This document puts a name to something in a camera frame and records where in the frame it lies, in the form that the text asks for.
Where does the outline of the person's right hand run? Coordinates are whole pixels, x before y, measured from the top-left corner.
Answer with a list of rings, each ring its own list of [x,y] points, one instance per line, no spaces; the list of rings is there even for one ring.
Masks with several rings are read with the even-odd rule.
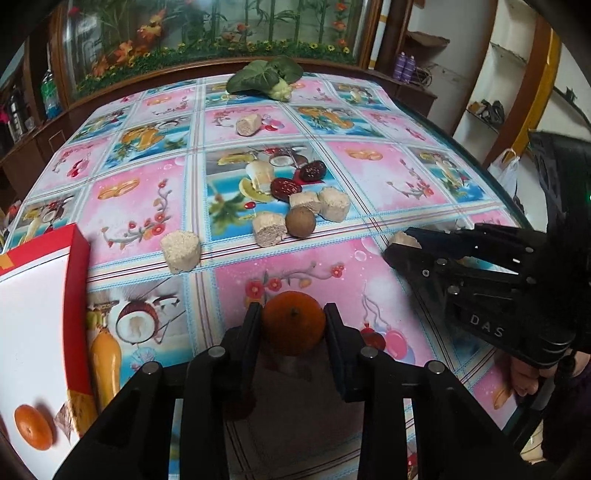
[[[539,370],[512,357],[510,366],[512,388],[521,397],[534,395],[539,389],[540,379],[552,377],[555,371],[555,367]]]

